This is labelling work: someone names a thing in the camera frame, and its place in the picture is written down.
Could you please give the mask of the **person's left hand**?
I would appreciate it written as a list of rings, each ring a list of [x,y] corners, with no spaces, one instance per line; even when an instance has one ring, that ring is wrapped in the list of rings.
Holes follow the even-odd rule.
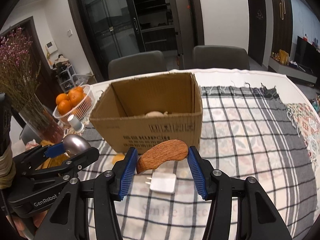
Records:
[[[34,236],[31,232],[34,229],[35,231],[38,230],[47,213],[46,210],[29,218],[20,218],[14,215],[6,215],[6,218],[23,239],[33,239]]]

